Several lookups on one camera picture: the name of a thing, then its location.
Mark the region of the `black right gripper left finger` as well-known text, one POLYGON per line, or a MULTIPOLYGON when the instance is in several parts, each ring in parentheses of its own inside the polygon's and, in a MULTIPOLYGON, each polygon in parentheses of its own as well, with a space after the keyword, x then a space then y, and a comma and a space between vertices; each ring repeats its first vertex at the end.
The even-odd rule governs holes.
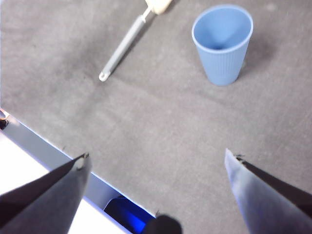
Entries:
POLYGON ((66 234, 84 196, 88 153, 0 196, 2 234, 66 234))

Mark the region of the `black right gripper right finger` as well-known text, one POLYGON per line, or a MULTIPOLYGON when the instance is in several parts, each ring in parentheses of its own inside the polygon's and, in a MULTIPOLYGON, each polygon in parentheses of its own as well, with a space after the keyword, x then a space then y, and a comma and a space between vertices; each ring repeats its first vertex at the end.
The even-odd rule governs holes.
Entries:
POLYGON ((225 150, 225 168, 251 234, 310 234, 312 195, 225 150))

